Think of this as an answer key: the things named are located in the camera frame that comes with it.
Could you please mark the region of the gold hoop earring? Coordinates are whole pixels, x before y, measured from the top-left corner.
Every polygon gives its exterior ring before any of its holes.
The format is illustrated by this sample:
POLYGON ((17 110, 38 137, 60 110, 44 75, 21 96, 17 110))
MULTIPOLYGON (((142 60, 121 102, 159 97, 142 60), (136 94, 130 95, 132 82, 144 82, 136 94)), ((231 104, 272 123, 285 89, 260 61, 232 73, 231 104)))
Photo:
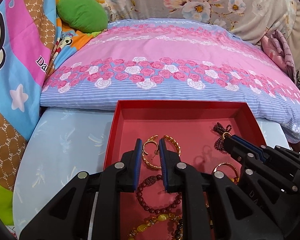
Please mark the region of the gold hoop earring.
POLYGON ((142 145, 142 160, 143 162, 153 170, 160 170, 160 165, 153 164, 153 159, 159 155, 159 144, 157 143, 158 135, 149 137, 142 145), (148 145, 154 145, 153 153, 147 151, 148 145))

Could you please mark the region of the pink purple crumpled cloth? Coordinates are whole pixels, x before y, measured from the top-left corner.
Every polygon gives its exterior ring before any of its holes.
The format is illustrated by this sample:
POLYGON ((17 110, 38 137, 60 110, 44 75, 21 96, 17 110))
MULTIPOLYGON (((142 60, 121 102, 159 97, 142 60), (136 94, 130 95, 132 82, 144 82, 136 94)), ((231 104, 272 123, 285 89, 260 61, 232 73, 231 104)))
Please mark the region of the pink purple crumpled cloth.
POLYGON ((265 54, 296 83, 296 69, 291 49, 284 35, 277 29, 261 38, 265 54))

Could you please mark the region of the gold woven bangle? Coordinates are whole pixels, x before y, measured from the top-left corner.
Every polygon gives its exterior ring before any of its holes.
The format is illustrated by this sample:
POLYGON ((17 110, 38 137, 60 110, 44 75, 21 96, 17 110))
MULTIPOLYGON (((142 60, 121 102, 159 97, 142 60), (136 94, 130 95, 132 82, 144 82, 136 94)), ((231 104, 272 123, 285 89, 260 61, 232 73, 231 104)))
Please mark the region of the gold woven bangle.
POLYGON ((180 145, 173 137, 170 137, 169 135, 164 135, 162 138, 169 141, 175 147, 177 154, 179 156, 181 155, 180 145))

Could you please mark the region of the light blue palm tablecloth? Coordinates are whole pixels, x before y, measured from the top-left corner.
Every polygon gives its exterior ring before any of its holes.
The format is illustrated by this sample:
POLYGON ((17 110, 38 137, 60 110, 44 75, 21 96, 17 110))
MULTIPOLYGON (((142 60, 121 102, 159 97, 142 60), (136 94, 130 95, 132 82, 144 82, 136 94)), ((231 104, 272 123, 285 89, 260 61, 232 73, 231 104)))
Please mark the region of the light blue palm tablecloth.
MULTIPOLYGON (((113 112, 48 108, 26 147, 13 193, 14 229, 26 224, 78 172, 104 168, 113 112)), ((266 145, 287 147, 278 123, 256 119, 266 145)), ((220 170, 233 177, 231 168, 220 170)))

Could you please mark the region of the red cardboard tray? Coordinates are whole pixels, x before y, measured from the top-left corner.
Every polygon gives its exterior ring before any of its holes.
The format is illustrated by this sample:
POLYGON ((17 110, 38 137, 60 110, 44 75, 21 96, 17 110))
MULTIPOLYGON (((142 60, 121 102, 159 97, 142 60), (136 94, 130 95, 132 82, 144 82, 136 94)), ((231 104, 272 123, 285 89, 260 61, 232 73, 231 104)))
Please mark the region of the red cardboard tray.
MULTIPOLYGON (((231 134, 249 141, 255 146, 266 144, 261 129, 246 103, 171 101, 171 100, 121 100, 117 102, 107 145, 104 168, 116 163, 123 153, 135 147, 136 140, 142 144, 151 136, 158 135, 157 143, 164 135, 173 137, 181 148, 181 161, 198 171, 211 174, 222 162, 241 165, 229 154, 214 148, 219 135, 212 129, 217 122, 224 127, 232 126, 231 134)), ((176 193, 166 193, 162 180, 146 187, 143 200, 154 209, 172 204, 176 193)), ((121 193, 120 239, 128 239, 136 229, 152 215, 145 211, 135 193, 121 193)), ((172 239, 173 223, 163 221, 138 233, 134 239, 172 239)))

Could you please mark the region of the pink blue rose pillow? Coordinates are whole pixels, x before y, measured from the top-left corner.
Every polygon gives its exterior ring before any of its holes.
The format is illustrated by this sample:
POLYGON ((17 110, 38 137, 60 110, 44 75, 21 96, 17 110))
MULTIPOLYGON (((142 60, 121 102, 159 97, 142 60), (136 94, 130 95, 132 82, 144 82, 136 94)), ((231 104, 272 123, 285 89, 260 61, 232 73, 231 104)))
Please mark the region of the pink blue rose pillow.
POLYGON ((119 100, 245 102, 300 141, 300 90, 257 46, 187 20, 124 20, 66 60, 40 96, 45 107, 112 111, 119 100))

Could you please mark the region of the monkey cartoon colourful quilt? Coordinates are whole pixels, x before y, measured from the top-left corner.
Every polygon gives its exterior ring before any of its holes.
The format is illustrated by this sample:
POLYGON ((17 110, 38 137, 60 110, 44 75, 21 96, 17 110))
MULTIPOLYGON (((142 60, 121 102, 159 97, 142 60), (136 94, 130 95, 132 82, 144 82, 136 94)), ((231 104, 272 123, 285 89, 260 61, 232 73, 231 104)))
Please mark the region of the monkey cartoon colourful quilt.
POLYGON ((0 3, 0 220, 7 226, 13 225, 15 180, 48 77, 97 35, 69 27, 57 14, 59 1, 0 3))

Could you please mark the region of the thin gold bangle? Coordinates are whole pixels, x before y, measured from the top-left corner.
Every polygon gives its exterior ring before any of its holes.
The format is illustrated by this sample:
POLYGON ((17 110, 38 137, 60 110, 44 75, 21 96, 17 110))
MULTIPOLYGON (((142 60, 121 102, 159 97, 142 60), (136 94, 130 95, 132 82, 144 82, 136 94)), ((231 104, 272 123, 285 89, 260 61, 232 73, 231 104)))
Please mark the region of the thin gold bangle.
POLYGON ((211 172, 211 174, 214 174, 218 171, 218 168, 221 167, 221 166, 227 166, 229 168, 231 168, 234 173, 235 173, 235 177, 234 178, 231 178, 231 181, 235 184, 238 184, 239 182, 239 171, 238 169, 231 163, 228 163, 228 162, 222 162, 222 163, 219 163, 217 166, 215 166, 215 168, 213 169, 213 171, 211 172))

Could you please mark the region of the grey floral blanket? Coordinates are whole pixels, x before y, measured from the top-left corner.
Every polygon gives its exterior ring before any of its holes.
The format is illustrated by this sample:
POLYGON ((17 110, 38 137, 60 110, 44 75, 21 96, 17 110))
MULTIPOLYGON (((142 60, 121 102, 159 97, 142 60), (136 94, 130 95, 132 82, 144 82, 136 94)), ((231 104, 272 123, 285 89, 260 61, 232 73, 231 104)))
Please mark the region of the grey floral blanket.
POLYGON ((252 44, 279 30, 300 70, 299 0, 95 0, 111 22, 181 18, 218 25, 252 44))

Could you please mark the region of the dark garnet beaded bow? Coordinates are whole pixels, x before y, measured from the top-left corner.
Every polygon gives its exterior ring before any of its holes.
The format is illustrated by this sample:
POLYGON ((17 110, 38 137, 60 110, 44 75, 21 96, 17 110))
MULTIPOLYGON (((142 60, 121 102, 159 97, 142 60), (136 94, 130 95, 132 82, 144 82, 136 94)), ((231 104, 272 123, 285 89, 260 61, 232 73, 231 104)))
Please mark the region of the dark garnet beaded bow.
POLYGON ((223 154, 227 154, 224 148, 224 139, 226 137, 232 136, 232 134, 230 133, 231 130, 232 126, 230 124, 224 127, 220 122, 215 124, 215 126, 213 127, 213 131, 219 135, 219 138, 214 143, 214 148, 223 154))

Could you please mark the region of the green plush cushion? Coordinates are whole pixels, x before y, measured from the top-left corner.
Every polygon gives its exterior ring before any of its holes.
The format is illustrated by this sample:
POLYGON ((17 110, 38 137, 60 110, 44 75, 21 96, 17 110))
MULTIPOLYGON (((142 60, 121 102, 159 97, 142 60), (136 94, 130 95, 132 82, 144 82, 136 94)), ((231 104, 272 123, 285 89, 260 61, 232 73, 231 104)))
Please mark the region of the green plush cushion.
POLYGON ((106 11, 95 0, 60 0, 57 13, 63 22, 83 33, 103 31, 108 26, 106 11))

